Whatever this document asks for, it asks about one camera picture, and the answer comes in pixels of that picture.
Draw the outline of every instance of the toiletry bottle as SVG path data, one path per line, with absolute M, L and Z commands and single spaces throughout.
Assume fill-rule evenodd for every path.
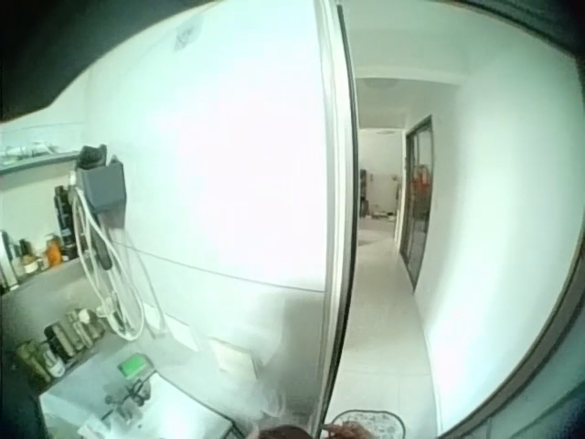
M 85 330 L 85 327 L 80 322 L 80 318 L 77 314 L 77 311 L 68 311 L 67 318 L 71 323 L 71 326 L 75 330 L 78 336 L 80 336 L 81 341 L 87 348 L 93 348 L 93 340 L 91 339 L 90 334 Z
M 30 275 L 38 272 L 37 258 L 33 255 L 30 248 L 30 242 L 20 240 L 20 252 L 22 264 L 25 267 L 25 273 Z
M 69 341 L 60 323 L 49 325 L 45 328 L 44 332 L 53 352 L 57 353 L 64 361 L 70 361 L 75 358 L 77 350 L 75 350 Z
M 59 320 L 59 324 L 63 328 L 63 331 L 67 335 L 67 338 L 69 339 L 69 341 L 71 342 L 71 344 L 73 345 L 75 350 L 77 350 L 78 353 L 81 352 L 82 350 L 85 350 L 85 345 L 81 341 L 80 336 L 77 335 L 77 332 L 75 332 L 75 330 L 71 326 L 71 323 L 69 322 L 69 319 L 67 318 L 67 315 L 64 315 Z
M 20 252 L 20 246 L 15 245 L 13 247 L 14 257 L 12 258 L 12 268 L 15 271 L 16 279 L 22 280 L 27 277 L 25 273 L 25 266 L 22 264 L 22 254 Z
M 43 365 L 36 356 L 36 345 L 34 341 L 27 341 L 16 348 L 16 356 L 25 364 L 28 371 L 41 378 L 45 383 L 52 381 Z
M 63 260 L 71 261 L 78 257 L 78 249 L 73 232 L 73 210 L 69 204 L 67 190 L 63 186 L 55 187 L 55 197 L 53 199 L 57 210 L 58 226 L 63 239 Z
M 4 230 L 0 230 L 2 235 L 0 240 L 0 272 L 5 280 L 6 286 L 9 290 L 18 288 L 18 279 L 14 269 L 12 268 L 12 246 L 10 245 L 10 237 Z
M 97 324 L 97 316 L 89 309 L 76 309 L 80 322 L 87 328 L 93 340 L 99 340 L 103 335 L 101 327 Z
M 43 354 L 45 368 L 53 378 L 59 378 L 65 375 L 65 363 L 63 363 L 60 357 L 55 355 L 47 341 L 41 344 L 41 352 Z
M 38 267 L 41 272 L 48 270 L 50 267 L 48 265 L 48 257 L 47 257 L 47 244 L 46 242 L 39 241 L 35 245 L 35 250 L 37 251 L 37 262 Z
M 55 267 L 60 263 L 63 263 L 63 256 L 61 255 L 61 249 L 59 247 L 59 242 L 57 241 L 57 237 L 55 235 L 47 235 L 45 237 L 47 239 L 47 259 L 48 259 L 48 266 Z

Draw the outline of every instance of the orange bottle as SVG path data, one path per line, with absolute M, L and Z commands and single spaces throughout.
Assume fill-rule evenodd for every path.
M 55 267 L 63 262 L 59 243 L 57 242 L 57 238 L 53 235 L 48 235 L 47 251 L 45 254 L 47 255 L 49 267 Z

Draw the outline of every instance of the glass door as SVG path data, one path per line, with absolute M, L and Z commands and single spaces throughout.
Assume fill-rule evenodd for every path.
M 430 117 L 407 134 L 406 143 L 406 206 L 400 253 L 416 286 L 431 215 L 433 150 Z

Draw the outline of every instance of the rug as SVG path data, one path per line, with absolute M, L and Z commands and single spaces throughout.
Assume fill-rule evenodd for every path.
M 371 410 L 348 410 L 338 414 L 331 423 L 360 423 L 375 439 L 404 439 L 404 422 L 394 413 Z

